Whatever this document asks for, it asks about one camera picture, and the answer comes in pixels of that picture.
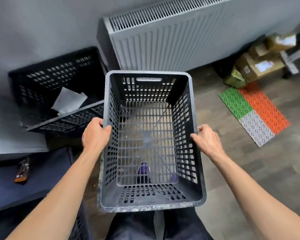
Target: radiator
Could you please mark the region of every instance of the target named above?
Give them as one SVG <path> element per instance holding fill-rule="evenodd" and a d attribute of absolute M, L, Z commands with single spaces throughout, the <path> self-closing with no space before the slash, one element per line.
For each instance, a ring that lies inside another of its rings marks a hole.
<path fill-rule="evenodd" d="M 104 18 L 122 70 L 188 71 L 300 22 L 300 0 L 167 0 Z"/>

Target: hand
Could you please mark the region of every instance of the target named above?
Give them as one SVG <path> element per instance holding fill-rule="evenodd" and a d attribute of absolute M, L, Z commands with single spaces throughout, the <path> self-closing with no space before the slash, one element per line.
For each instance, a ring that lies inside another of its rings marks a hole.
<path fill-rule="evenodd" d="M 200 151 L 207 155 L 211 160 L 226 154 L 222 148 L 218 134 L 207 124 L 198 127 L 198 135 L 191 134 L 190 136 L 200 148 Z"/>
<path fill-rule="evenodd" d="M 101 153 L 108 144 L 111 135 L 111 125 L 102 128 L 103 119 L 93 118 L 84 130 L 82 135 L 82 145 L 84 151 Z"/>

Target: person's left hand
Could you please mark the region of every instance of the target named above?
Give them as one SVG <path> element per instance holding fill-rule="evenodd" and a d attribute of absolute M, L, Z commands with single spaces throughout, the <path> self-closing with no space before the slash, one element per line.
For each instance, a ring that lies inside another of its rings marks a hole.
<path fill-rule="evenodd" d="M 101 153 L 108 144 L 111 135 L 111 125 L 102 128 L 103 119 L 93 118 L 82 135 L 83 150 Z"/>

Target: small cardboard box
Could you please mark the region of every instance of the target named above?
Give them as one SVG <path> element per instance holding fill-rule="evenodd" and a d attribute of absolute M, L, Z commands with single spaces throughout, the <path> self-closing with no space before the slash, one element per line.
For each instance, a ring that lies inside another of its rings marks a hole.
<path fill-rule="evenodd" d="M 273 33 L 266 39 L 266 46 L 270 52 L 286 51 L 295 47 L 297 44 L 297 36 L 295 34 L 289 34 L 282 36 L 277 33 Z"/>
<path fill-rule="evenodd" d="M 248 82 L 234 66 L 231 74 L 225 78 L 224 83 L 235 88 L 242 88 L 247 85 Z"/>
<path fill-rule="evenodd" d="M 266 59 L 272 56 L 265 44 L 259 44 L 250 47 L 249 54 L 253 59 Z"/>
<path fill-rule="evenodd" d="M 248 82 L 265 77 L 285 66 L 279 55 L 264 60 L 253 59 L 248 53 L 244 53 L 237 59 L 235 65 Z"/>

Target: crate handle slot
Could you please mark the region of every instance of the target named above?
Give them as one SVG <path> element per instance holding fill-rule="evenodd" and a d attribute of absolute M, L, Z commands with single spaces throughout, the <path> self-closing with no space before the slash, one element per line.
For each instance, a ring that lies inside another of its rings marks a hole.
<path fill-rule="evenodd" d="M 162 78 L 157 77 L 137 77 L 136 80 L 138 82 L 160 82 Z"/>

